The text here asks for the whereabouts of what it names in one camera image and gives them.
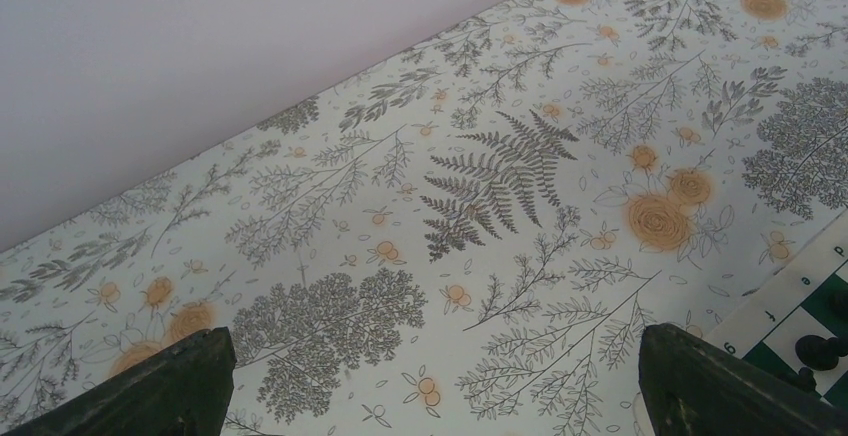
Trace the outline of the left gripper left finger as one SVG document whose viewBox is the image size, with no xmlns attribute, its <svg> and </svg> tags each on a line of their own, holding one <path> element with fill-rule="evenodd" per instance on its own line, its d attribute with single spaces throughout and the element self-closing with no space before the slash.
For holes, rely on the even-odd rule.
<svg viewBox="0 0 848 436">
<path fill-rule="evenodd" d="M 7 433 L 216 436 L 235 365 L 229 329 L 203 329 Z"/>
</svg>

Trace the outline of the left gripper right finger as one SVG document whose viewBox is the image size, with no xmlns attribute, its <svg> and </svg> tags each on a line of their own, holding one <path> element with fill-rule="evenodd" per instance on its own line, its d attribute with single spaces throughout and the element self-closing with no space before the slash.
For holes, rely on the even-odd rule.
<svg viewBox="0 0 848 436">
<path fill-rule="evenodd" d="M 638 423 L 653 435 L 844 435 L 847 412 L 672 324 L 639 347 Z"/>
</svg>

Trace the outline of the black pawn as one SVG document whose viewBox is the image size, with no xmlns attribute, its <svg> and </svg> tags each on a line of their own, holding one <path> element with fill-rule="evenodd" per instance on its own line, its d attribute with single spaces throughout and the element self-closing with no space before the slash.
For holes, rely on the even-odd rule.
<svg viewBox="0 0 848 436">
<path fill-rule="evenodd" d="M 779 375 L 779 378 L 804 393 L 816 392 L 817 382 L 814 371 L 808 367 L 802 367 L 798 372 L 784 372 Z"/>
</svg>

